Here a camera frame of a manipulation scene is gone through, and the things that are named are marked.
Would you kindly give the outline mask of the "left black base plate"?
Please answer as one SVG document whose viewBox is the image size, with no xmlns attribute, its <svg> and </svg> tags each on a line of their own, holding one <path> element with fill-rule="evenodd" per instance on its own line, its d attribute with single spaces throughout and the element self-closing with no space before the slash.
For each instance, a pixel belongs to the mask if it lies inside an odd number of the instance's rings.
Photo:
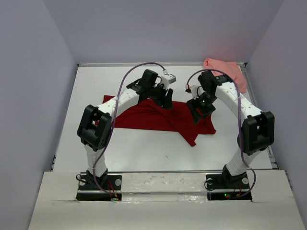
<svg viewBox="0 0 307 230">
<path fill-rule="evenodd" d="M 101 182 L 101 190 L 97 187 L 92 176 L 86 172 L 76 175 L 78 189 L 76 199 L 78 201 L 121 201 L 122 175 L 108 174 L 106 180 Z"/>
</svg>

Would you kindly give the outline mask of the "red t shirt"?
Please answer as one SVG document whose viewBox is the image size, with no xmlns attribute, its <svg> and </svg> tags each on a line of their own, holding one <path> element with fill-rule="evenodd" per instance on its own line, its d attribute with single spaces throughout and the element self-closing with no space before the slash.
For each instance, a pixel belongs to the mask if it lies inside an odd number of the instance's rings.
<svg viewBox="0 0 307 230">
<path fill-rule="evenodd" d="M 198 135 L 213 135 L 216 130 L 211 117 L 194 123 L 192 114 L 184 102 L 173 102 L 171 109 L 157 106 L 147 99 L 116 118 L 116 128 L 177 132 L 190 146 L 196 145 Z"/>
</svg>

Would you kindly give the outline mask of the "aluminium rail right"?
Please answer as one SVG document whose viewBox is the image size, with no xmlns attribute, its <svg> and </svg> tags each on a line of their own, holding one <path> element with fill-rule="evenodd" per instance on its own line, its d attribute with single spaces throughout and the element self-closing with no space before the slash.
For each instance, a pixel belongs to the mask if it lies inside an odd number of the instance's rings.
<svg viewBox="0 0 307 230">
<path fill-rule="evenodd" d="M 248 89 L 248 93 L 249 93 L 250 99 L 251 99 L 252 103 L 259 108 L 259 105 L 258 105 L 257 100 L 255 98 L 255 94 L 254 94 L 253 89 L 252 89 L 251 84 L 250 84 L 248 70 L 247 70 L 247 64 L 248 63 L 241 64 L 240 65 L 240 69 L 241 69 L 241 72 L 242 72 L 243 76 L 245 77 L 245 79 L 247 81 L 247 89 Z M 268 153 L 268 156 L 269 156 L 272 168 L 275 169 L 275 170 L 278 170 L 279 167 L 277 165 L 277 162 L 276 162 L 276 159 L 275 159 L 275 156 L 273 154 L 271 146 L 269 146 L 266 149 L 266 151 Z"/>
</svg>

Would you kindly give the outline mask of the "aluminium rail back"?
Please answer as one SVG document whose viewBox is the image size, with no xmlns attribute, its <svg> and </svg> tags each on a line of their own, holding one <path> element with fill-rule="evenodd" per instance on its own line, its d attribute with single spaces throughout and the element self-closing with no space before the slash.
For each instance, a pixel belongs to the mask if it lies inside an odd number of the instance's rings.
<svg viewBox="0 0 307 230">
<path fill-rule="evenodd" d="M 78 67 L 132 67 L 139 63 L 78 63 Z M 203 62 L 161 62 L 163 66 L 201 66 Z"/>
</svg>

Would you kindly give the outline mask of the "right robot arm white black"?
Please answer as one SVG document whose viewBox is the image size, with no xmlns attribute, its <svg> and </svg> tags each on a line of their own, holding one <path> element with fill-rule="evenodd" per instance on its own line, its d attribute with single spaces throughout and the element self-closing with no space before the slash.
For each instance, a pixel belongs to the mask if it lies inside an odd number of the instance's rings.
<svg viewBox="0 0 307 230">
<path fill-rule="evenodd" d="M 238 85 L 226 73 L 214 76 L 214 69 L 199 70 L 198 85 L 186 83 L 186 92 L 192 95 L 187 106 L 194 123 L 209 117 L 213 103 L 221 100 L 238 120 L 238 149 L 223 167 L 216 182 L 231 188 L 240 182 L 252 161 L 274 142 L 275 117 L 252 104 L 239 90 Z"/>
</svg>

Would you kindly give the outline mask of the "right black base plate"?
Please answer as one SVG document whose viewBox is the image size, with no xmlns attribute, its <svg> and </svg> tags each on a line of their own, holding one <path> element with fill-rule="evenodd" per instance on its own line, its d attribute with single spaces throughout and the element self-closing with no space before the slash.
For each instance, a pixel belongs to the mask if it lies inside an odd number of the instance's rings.
<svg viewBox="0 0 307 230">
<path fill-rule="evenodd" d="M 207 174 L 204 187 L 208 191 L 207 198 L 210 201 L 251 200 L 250 192 L 242 197 L 250 189 L 247 173 L 235 177 L 222 173 Z"/>
</svg>

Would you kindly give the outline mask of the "pink t shirt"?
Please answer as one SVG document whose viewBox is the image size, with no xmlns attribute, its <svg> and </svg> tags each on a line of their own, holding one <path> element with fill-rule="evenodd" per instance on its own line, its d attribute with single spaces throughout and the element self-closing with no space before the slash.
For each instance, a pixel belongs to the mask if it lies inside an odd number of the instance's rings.
<svg viewBox="0 0 307 230">
<path fill-rule="evenodd" d="M 236 62 L 225 62 L 207 58 L 203 64 L 205 69 L 217 69 L 226 73 L 239 87 L 241 93 L 247 91 L 247 82 Z"/>
</svg>

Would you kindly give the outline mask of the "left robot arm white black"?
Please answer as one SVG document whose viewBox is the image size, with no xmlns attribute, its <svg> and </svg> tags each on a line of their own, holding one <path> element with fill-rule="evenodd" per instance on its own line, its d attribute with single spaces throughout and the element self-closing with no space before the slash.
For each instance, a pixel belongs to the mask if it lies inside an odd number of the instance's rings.
<svg viewBox="0 0 307 230">
<path fill-rule="evenodd" d="M 158 73 L 147 69 L 141 78 L 126 87 L 121 86 L 117 96 L 98 106 L 86 106 L 77 135 L 87 155 L 85 181 L 93 188 L 101 189 L 106 185 L 108 169 L 104 152 L 113 134 L 116 118 L 147 99 L 163 109 L 172 108 L 173 90 L 169 85 L 175 81 L 175 75 L 167 73 L 166 70 L 159 76 Z"/>
</svg>

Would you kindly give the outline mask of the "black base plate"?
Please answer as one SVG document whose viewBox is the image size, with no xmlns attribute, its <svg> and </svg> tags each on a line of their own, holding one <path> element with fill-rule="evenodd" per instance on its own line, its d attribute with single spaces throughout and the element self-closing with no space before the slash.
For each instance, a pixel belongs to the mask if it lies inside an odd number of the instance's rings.
<svg viewBox="0 0 307 230">
<path fill-rule="evenodd" d="M 210 201 L 251 200 L 250 192 L 242 197 L 250 189 L 247 173 L 235 177 L 222 173 L 207 174 L 204 187 L 208 191 L 207 198 Z"/>
<path fill-rule="evenodd" d="M 76 175 L 78 189 L 76 199 L 78 201 L 121 201 L 122 175 L 108 174 L 106 180 L 101 182 L 101 190 L 97 187 L 92 176 L 86 172 Z"/>
</svg>

